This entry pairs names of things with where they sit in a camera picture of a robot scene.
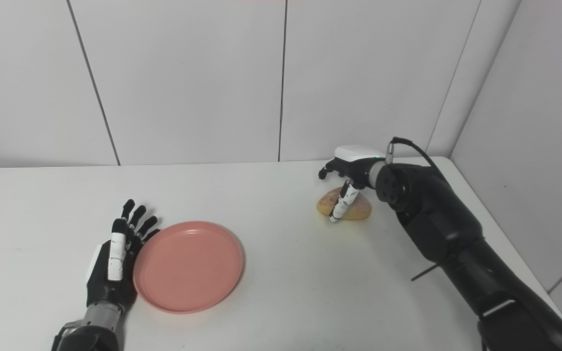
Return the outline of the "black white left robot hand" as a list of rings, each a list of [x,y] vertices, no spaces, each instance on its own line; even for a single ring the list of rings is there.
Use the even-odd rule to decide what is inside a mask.
[[[155,215],[141,222],[146,213],[145,205],[137,205],[130,198],[120,217],[112,222],[111,238],[101,245],[87,280],[87,307],[106,302],[125,313],[134,304],[138,295],[133,282],[136,260],[142,248],[160,231]]]

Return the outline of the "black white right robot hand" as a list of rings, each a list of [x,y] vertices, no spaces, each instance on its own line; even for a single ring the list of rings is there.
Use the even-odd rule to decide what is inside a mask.
[[[376,173],[384,165],[385,155],[365,146],[340,146],[334,158],[319,170],[318,178],[325,180],[330,173],[338,173],[345,182],[339,188],[328,191],[317,203],[317,210],[331,222],[339,220],[363,220],[372,213],[372,204],[361,194],[365,188],[373,189],[370,180],[373,167]]]

